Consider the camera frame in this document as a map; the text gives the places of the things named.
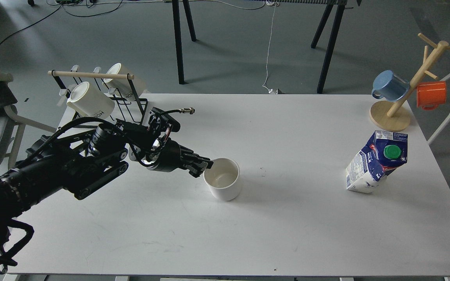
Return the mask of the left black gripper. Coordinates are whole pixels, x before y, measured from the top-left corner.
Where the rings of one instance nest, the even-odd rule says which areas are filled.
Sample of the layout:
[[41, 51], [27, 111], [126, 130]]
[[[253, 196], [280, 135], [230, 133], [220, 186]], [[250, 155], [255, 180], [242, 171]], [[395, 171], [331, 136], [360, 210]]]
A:
[[211, 169], [214, 161], [202, 157], [193, 150], [170, 139], [162, 149], [155, 164], [147, 167], [150, 171], [171, 172], [175, 169], [188, 170], [194, 178], [200, 177], [206, 169]]

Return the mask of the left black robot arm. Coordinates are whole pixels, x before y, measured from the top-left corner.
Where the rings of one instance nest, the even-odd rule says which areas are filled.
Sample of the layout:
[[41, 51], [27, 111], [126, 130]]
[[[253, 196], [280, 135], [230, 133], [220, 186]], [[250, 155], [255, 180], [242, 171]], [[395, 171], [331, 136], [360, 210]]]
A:
[[174, 110], [151, 110], [147, 126], [117, 119], [81, 117], [43, 135], [27, 158], [0, 176], [0, 274], [16, 266], [14, 256], [34, 234], [16, 217], [59, 190], [85, 199], [121, 176], [129, 157], [151, 171], [188, 170], [198, 178], [214, 162], [170, 139], [180, 130]]

